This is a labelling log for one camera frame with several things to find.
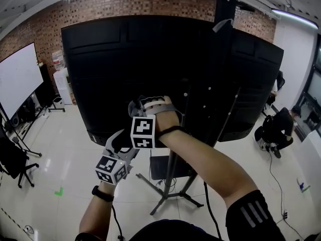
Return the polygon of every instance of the forearm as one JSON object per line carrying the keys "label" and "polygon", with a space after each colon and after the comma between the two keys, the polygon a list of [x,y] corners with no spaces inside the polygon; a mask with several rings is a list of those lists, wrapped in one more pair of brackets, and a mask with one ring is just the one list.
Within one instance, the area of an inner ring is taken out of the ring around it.
{"label": "forearm", "polygon": [[188,162],[223,197],[227,206],[230,205],[229,197],[239,190],[248,193],[257,189],[240,165],[184,132],[171,132],[163,135],[160,141]]}
{"label": "forearm", "polygon": [[[101,192],[113,195],[114,187],[102,182],[98,188]],[[105,241],[108,235],[112,202],[94,196],[80,222],[79,232],[90,233]]]}

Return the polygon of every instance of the white screen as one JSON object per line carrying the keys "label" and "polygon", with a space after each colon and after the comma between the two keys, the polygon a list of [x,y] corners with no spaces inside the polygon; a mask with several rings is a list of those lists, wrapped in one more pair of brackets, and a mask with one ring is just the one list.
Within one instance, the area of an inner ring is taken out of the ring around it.
{"label": "white screen", "polygon": [[8,118],[16,113],[42,82],[34,43],[0,63],[0,103]]}

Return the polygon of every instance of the green tape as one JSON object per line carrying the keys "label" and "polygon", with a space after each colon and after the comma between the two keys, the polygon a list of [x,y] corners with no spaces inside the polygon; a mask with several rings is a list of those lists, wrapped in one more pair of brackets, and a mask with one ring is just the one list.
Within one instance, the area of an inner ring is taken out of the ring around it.
{"label": "green tape", "polygon": [[64,189],[61,187],[59,192],[55,191],[55,195],[62,196],[63,192]]}

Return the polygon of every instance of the right hand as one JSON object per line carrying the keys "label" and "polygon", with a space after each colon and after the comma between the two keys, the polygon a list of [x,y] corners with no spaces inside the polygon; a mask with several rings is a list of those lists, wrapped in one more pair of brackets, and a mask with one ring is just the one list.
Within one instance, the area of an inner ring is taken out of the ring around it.
{"label": "right hand", "polygon": [[[164,96],[165,104],[171,104],[172,101],[168,96]],[[156,132],[162,132],[173,126],[179,126],[180,121],[175,111],[163,111],[156,114]]]}

